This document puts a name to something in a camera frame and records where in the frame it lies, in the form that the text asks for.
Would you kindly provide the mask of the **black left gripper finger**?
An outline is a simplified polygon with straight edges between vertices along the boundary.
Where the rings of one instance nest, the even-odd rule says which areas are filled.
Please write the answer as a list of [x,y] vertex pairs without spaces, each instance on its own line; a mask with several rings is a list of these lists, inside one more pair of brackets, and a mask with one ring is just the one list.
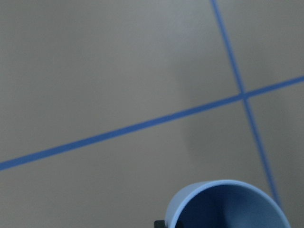
[[166,228],[165,221],[164,220],[154,221],[154,228]]

